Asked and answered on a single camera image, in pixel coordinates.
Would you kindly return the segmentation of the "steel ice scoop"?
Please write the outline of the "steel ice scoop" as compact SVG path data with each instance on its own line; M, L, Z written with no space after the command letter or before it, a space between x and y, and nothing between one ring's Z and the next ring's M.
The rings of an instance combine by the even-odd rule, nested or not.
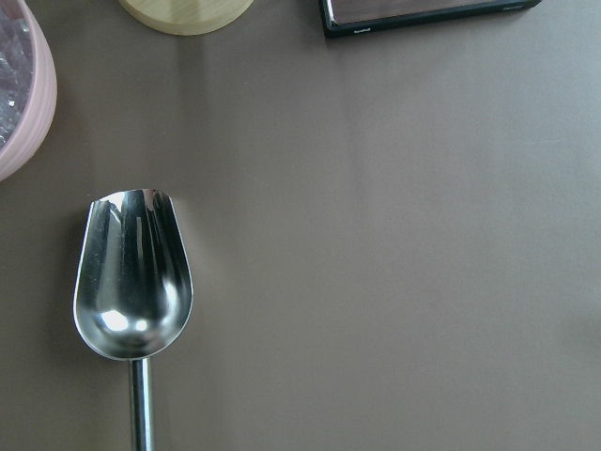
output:
M192 308L192 276L171 197L136 189L93 201L73 318L89 348L129 366L134 450L156 447L150 358L177 340Z

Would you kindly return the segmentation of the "pink bowl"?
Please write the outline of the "pink bowl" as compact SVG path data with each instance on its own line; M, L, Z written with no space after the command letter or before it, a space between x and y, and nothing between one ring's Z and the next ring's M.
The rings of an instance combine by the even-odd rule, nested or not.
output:
M51 127L57 100L57 79L50 46L29 6L24 1L18 2L31 29L33 76L21 120L1 148L1 179L7 179L19 170L39 149Z

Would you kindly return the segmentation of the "clear ice cubes pile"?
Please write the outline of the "clear ice cubes pile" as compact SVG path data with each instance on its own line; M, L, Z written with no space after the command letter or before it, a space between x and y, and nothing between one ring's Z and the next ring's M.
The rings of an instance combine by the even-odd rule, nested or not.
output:
M1 148L17 128L33 76L31 29L18 1L1 2Z

